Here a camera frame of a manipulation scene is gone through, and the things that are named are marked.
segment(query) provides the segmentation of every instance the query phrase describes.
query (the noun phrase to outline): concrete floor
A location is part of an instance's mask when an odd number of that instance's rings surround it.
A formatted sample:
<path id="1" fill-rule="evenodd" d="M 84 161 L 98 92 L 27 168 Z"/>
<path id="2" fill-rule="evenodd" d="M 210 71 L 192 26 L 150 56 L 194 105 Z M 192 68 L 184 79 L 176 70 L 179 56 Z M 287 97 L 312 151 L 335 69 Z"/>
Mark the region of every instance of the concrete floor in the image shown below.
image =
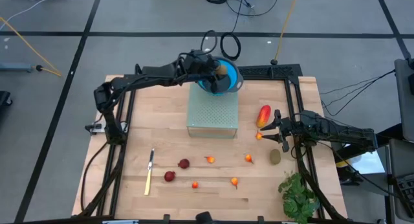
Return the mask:
<path id="1" fill-rule="evenodd" d="M 8 18 L 35 1 L 0 0 L 0 16 Z M 274 0 L 249 1 L 260 13 Z M 279 0 L 270 13 L 261 17 L 240 17 L 235 31 L 280 32 L 291 1 Z M 414 16 L 409 14 L 414 11 L 412 1 L 385 1 L 400 33 L 414 34 Z M 93 2 L 45 1 L 10 23 L 19 31 L 82 32 Z M 236 2 L 231 4 L 238 8 Z M 223 32 L 232 29 L 235 17 L 226 5 L 213 5 L 205 0 L 101 0 L 91 32 L 205 32 L 208 29 Z M 287 32 L 393 33 L 378 0 L 298 0 Z M 0 223 L 13 222 L 16 216 L 80 41 L 78 36 L 27 36 L 26 39 L 63 77 L 45 72 L 0 73 L 0 90 L 10 91 L 14 99 L 0 127 Z M 94 119 L 93 89 L 103 82 L 105 75 L 132 73 L 135 63 L 154 66 L 169 63 L 177 53 L 198 48 L 200 40 L 200 37 L 87 38 L 25 221 L 70 216 L 89 142 L 83 126 Z M 248 37 L 240 41 L 242 51 L 237 65 L 266 65 L 274 57 L 278 39 Z M 414 53 L 414 39 L 404 42 Z M 212 40 L 206 43 L 211 47 Z M 229 40 L 224 44 L 229 54 L 235 53 L 234 43 Z M 216 50 L 213 54 L 220 55 L 220 52 Z M 384 74 L 401 57 L 393 38 L 285 38 L 279 62 L 300 63 L 305 76 L 317 78 L 322 92 Z M 16 36 L 0 36 L 0 61 L 44 64 Z M 322 98 L 333 100 L 345 92 Z M 337 110 L 345 102 L 332 105 L 331 109 Z M 372 85 L 335 119 L 375 131 L 399 123 L 394 76 Z M 382 196 L 349 187 L 343 188 L 343 194 L 350 218 L 374 222 L 385 217 Z"/>

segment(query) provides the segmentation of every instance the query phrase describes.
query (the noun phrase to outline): knife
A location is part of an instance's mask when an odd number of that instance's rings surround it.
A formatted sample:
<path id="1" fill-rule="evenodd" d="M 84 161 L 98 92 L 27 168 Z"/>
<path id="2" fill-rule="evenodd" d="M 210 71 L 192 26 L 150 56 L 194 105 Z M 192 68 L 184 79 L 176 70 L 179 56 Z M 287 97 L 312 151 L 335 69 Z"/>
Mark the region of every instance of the knife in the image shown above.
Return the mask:
<path id="1" fill-rule="evenodd" d="M 149 163 L 148 163 L 148 176 L 147 176 L 147 183 L 145 184 L 145 192 L 144 195 L 149 195 L 149 187 L 151 186 L 151 172 L 153 171 L 153 162 L 154 162 L 154 149 L 151 150 L 151 154 L 149 155 Z"/>

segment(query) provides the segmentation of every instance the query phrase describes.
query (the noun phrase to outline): green plant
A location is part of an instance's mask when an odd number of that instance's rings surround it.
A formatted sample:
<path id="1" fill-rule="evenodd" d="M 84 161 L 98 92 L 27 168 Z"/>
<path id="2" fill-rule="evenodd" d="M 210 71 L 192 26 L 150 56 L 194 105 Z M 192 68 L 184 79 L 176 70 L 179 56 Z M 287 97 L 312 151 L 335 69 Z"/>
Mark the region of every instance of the green plant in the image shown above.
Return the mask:
<path id="1" fill-rule="evenodd" d="M 307 224 L 307 219 L 313 216 L 320 204 L 315 193 L 303 186 L 301 180 L 299 173 L 291 174 L 279 185 L 278 191 L 283 193 L 283 211 L 286 216 L 299 224 Z"/>

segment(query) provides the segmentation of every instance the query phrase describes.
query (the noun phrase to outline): yellow cable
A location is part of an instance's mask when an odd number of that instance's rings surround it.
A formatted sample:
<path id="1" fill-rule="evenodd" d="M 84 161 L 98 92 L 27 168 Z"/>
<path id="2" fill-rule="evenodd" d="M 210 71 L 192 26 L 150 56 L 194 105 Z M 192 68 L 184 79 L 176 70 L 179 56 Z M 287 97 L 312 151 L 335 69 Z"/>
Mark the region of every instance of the yellow cable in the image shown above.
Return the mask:
<path id="1" fill-rule="evenodd" d="M 287 22 L 289 21 L 290 15 L 291 15 L 291 13 L 293 12 L 293 8 L 295 7 L 295 3 L 296 3 L 296 0 L 293 0 L 292 5 L 290 6 L 289 13 L 287 14 L 287 17 L 286 17 L 285 23 L 283 24 L 282 32 L 281 32 L 280 37 L 279 37 L 278 50 L 276 51 L 276 55 L 274 56 L 274 59 L 275 59 L 275 60 L 277 60 L 277 59 L 278 59 L 278 56 L 279 56 L 279 51 L 280 51 L 280 48 L 281 48 L 281 45 L 282 45 L 282 37 L 283 37 L 283 33 L 285 33 L 285 28 L 286 28 L 286 26 L 287 26 Z"/>
<path id="2" fill-rule="evenodd" d="M 15 29 L 15 28 L 13 28 L 5 19 L 3 19 L 2 17 L 0 17 L 0 21 L 3 21 L 3 22 L 5 22 L 5 24 L 10 28 L 10 29 L 12 29 L 13 31 L 14 31 L 14 33 L 16 33 L 17 34 L 17 36 L 19 36 L 20 38 L 21 38 L 21 40 L 23 40 L 23 42 L 25 42 L 26 43 L 26 45 L 30 48 L 30 49 L 32 49 L 32 51 L 34 52 L 34 53 L 36 53 L 45 63 L 47 63 L 49 66 L 50 66 L 50 68 L 52 68 L 52 69 L 54 69 L 55 71 L 56 71 L 56 73 L 55 72 L 53 72 L 53 71 L 50 71 L 50 70 L 48 70 L 48 69 L 43 69 L 43 70 L 45 70 L 45 71 L 47 71 L 47 72 L 50 72 L 50 73 L 53 73 L 53 74 L 55 74 L 55 75 L 57 75 L 57 76 L 61 76 L 61 73 L 60 73 L 60 71 L 57 69 L 57 68 L 55 68 L 46 58 L 44 58 L 44 57 L 42 57 L 42 55 L 40 54 L 40 53 L 38 53 L 24 38 L 23 38 L 23 36 L 21 36 L 21 34 Z"/>

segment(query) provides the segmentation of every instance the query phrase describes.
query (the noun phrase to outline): wooden tabletop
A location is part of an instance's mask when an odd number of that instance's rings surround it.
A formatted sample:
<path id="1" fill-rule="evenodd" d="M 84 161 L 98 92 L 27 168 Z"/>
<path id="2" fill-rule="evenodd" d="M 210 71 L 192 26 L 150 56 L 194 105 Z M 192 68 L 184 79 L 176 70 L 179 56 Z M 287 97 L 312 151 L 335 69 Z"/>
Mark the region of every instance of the wooden tabletop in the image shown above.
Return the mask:
<path id="1" fill-rule="evenodd" d="M 285 179 L 284 172 L 298 170 L 296 160 L 290 153 L 282 153 L 281 144 L 255 138 L 256 118 L 263 105 L 270 105 L 272 111 L 280 109 L 282 118 L 289 115 L 283 82 L 244 82 L 239 91 L 239 130 L 236 139 L 188 136 L 186 112 L 189 88 L 189 84 L 182 87 L 157 86 L 136 92 L 116 218 L 162 219 L 164 214 L 170 214 L 171 219 L 195 219 L 195 215 L 208 210 L 213 219 L 219 220 L 257 220 L 258 216 L 264 216 L 267 221 L 289 220 L 283 213 L 278 185 Z M 300 88 L 304 108 L 323 115 L 316 79 L 300 77 Z M 297 112 L 293 86 L 291 91 Z M 287 140 L 292 147 L 292 137 L 287 137 Z M 104 142 L 104 134 L 91 137 L 85 164 Z M 151 191 L 149 196 L 145 196 L 147 165 L 152 148 L 155 149 L 155 156 Z M 282 153 L 282 160 L 274 166 L 268 158 L 269 152 L 275 148 Z M 106 147 L 89 168 L 85 204 L 102 184 L 108 149 Z M 245 161 L 247 153 L 252 155 L 254 164 Z M 346 217 L 332 152 L 326 146 L 317 145 L 313 148 L 313 154 L 322 192 Z M 207 163 L 204 156 L 214 156 L 215 162 Z M 181 159 L 190 160 L 188 169 L 177 167 Z M 176 173 L 173 182 L 165 182 L 167 171 Z M 230 183 L 232 177 L 239 179 L 237 190 Z M 194 181 L 199 183 L 199 188 L 191 188 Z M 108 213 L 109 204 L 110 199 L 107 198 L 104 213 Z M 80 186 L 72 213 L 79 212 Z"/>

